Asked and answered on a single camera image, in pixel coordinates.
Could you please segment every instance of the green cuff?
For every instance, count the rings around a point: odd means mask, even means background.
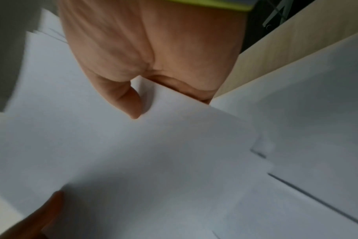
[[[169,0],[172,2],[180,2],[184,4],[205,6],[205,7],[214,7],[221,9],[229,9],[235,11],[251,11],[254,5],[240,3],[242,1],[223,1],[223,0]]]

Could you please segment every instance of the hand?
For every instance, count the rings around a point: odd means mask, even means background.
[[[209,103],[232,70],[246,13],[167,0],[60,0],[66,39],[94,88],[136,119],[138,75]]]
[[[55,192],[41,208],[1,234],[0,239],[46,239],[41,230],[58,216],[62,206],[63,192]]]

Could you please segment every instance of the yellow sleeve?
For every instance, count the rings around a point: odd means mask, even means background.
[[[229,9],[235,11],[251,11],[258,0],[169,0],[184,4]]]

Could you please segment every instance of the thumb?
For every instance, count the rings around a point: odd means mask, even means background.
[[[0,235],[0,239],[31,239],[52,222],[63,207],[63,192],[55,192],[41,208]]]
[[[137,91],[131,87],[130,81],[112,81],[92,72],[82,64],[80,66],[93,87],[108,103],[122,110],[132,119],[140,117],[142,101]]]

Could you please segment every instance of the wooden surface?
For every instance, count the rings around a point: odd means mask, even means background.
[[[358,0],[316,0],[244,51],[215,97],[358,33]]]

